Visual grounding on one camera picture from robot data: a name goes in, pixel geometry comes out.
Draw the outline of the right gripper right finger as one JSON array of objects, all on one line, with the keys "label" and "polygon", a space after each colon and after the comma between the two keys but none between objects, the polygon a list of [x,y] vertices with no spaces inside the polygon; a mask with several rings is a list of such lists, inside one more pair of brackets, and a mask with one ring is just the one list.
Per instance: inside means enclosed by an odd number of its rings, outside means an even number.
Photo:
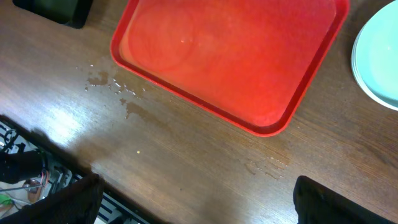
[{"label": "right gripper right finger", "polygon": [[301,175],[293,192],[298,224],[373,224],[394,222]]}]

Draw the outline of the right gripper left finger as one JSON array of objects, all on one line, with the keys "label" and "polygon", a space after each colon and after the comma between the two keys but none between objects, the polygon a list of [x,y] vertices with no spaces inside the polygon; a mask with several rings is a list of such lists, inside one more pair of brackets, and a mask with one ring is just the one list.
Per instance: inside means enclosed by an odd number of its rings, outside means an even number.
[{"label": "right gripper left finger", "polygon": [[90,174],[1,219],[1,224],[93,224],[103,199],[103,179]]}]

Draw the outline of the white plate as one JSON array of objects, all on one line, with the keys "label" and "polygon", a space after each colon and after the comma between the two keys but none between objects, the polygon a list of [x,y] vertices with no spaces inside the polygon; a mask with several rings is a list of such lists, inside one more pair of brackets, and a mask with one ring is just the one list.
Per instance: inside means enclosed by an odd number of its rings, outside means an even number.
[{"label": "white plate", "polygon": [[351,70],[352,70],[354,79],[355,79],[356,83],[358,84],[358,86],[362,89],[362,91],[364,91],[365,94],[367,94],[368,97],[370,97],[372,100],[379,103],[380,105],[383,105],[386,108],[397,111],[397,100],[391,100],[388,98],[384,99],[383,97],[379,97],[375,93],[373,93],[371,91],[371,89],[365,84],[365,82],[362,79],[361,74],[358,70],[358,66],[356,64],[356,48],[357,48],[357,44],[358,44],[358,41],[359,41],[359,38],[361,36],[363,29],[364,28],[362,28],[359,31],[358,35],[356,36],[354,44],[353,44],[353,48],[351,51]]}]

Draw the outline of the light blue plate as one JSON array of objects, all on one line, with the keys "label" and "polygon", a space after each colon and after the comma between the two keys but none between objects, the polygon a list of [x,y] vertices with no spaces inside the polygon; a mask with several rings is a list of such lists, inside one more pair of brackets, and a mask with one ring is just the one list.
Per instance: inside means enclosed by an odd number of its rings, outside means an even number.
[{"label": "light blue plate", "polygon": [[365,84],[379,97],[397,100],[397,1],[377,11],[356,48],[356,64]]}]

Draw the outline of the red plastic tray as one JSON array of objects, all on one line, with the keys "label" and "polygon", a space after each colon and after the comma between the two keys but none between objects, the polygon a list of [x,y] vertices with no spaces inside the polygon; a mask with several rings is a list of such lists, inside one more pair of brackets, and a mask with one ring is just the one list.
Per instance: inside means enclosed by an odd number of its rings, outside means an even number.
[{"label": "red plastic tray", "polygon": [[110,43],[122,68],[257,136],[292,119],[348,0],[130,0]]}]

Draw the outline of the black plastic tray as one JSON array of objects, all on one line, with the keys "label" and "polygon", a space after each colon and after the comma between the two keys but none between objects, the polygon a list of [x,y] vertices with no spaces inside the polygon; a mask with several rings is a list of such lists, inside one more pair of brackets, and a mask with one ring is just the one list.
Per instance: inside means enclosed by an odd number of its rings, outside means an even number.
[{"label": "black plastic tray", "polygon": [[12,3],[58,24],[81,29],[93,0],[13,0]]}]

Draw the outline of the equipment under table edge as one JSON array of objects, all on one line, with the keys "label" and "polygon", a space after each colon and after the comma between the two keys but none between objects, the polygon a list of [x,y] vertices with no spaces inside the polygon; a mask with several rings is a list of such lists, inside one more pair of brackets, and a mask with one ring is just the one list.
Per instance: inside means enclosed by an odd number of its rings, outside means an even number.
[{"label": "equipment under table edge", "polygon": [[[1,219],[90,174],[94,173],[83,172],[20,126],[1,118]],[[111,190],[104,179],[103,199],[95,223],[98,220],[152,223],[140,208]]]}]

